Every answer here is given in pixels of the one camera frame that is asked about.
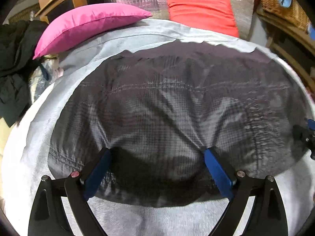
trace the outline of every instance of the black garment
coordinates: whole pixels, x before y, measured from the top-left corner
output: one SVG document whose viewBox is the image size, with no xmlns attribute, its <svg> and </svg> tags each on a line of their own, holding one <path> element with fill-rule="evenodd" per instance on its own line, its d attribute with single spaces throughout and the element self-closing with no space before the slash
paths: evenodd
<svg viewBox="0 0 315 236">
<path fill-rule="evenodd" d="M 40 65 L 32 60 L 48 24 L 18 21 L 0 26 L 0 117 L 12 126 L 30 104 L 28 78 Z"/>
<path fill-rule="evenodd" d="M 264 178 L 303 155 L 292 127 L 303 94 L 258 50 L 175 41 L 105 60 L 75 89 L 56 122 L 48 166 L 68 176 L 112 149 L 97 196 L 181 206 L 217 193 L 203 151 L 216 146 L 236 169 Z"/>
</svg>

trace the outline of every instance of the woven basket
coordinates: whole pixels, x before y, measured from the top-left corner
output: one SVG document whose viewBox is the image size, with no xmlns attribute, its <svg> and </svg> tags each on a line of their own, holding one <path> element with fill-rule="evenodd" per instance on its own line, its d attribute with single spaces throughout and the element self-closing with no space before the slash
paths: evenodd
<svg viewBox="0 0 315 236">
<path fill-rule="evenodd" d="M 261 3 L 264 11 L 289 21 L 304 32 L 307 30 L 309 19 L 296 0 L 292 0 L 289 8 L 280 6 L 278 0 L 261 0 Z"/>
</svg>

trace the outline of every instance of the blue knob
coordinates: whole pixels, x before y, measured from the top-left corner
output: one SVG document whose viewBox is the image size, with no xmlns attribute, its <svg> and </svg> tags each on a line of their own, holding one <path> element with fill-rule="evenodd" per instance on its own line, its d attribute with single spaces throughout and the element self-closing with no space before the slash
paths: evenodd
<svg viewBox="0 0 315 236">
<path fill-rule="evenodd" d="M 315 121 L 308 119 L 308 127 L 310 130 L 315 131 Z"/>
</svg>

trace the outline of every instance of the pillow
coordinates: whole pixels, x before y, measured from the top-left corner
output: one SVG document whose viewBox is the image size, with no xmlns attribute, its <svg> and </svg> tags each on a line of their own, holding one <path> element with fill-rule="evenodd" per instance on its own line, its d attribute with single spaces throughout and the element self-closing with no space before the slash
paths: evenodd
<svg viewBox="0 0 315 236">
<path fill-rule="evenodd" d="M 94 35 L 151 16 L 148 11 L 120 3 L 77 7 L 60 15 L 48 25 L 37 43 L 33 59 L 64 52 Z"/>
<path fill-rule="evenodd" d="M 170 20 L 239 37 L 230 0 L 167 0 Z"/>
</svg>

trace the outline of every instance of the pink pillow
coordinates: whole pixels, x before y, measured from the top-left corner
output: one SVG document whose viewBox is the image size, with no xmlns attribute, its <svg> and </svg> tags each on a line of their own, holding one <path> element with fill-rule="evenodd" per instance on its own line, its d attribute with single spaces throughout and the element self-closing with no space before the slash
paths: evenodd
<svg viewBox="0 0 315 236">
<path fill-rule="evenodd" d="M 151 16 L 148 11 L 121 3 L 99 3 L 75 8 L 48 25 L 37 43 L 33 59 L 64 52 L 94 35 Z"/>
</svg>

